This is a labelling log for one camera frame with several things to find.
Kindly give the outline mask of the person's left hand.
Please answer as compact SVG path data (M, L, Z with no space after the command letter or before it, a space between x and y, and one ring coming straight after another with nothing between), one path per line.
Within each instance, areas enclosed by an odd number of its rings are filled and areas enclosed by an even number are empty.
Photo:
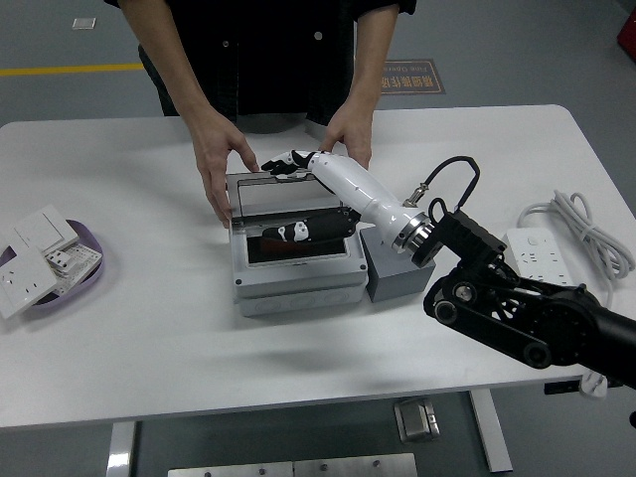
M329 121L319 150L332 152L337 143L343 143L348 156L368 169L372 159L374 110L365 100L348 98Z

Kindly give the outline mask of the white and black robot right hand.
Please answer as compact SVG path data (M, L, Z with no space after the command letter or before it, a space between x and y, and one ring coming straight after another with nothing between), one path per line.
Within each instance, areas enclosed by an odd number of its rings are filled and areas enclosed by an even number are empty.
M327 152L291 150L263 164L272 175L306 169L342 205L294 223L269 228L265 239L317 243L351 236L356 224L373 224L381 238L398 252L415 252L432 232L431 220L419 208L406 207L354 159Z

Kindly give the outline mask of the person's right hand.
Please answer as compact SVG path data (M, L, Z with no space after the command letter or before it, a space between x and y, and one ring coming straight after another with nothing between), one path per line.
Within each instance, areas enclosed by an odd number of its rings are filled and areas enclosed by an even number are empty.
M228 158L236 152L249 172L258 172L256 156L244 135L209 105L195 106L184 121L191 134L206 198L227 229L232 218L227 193Z

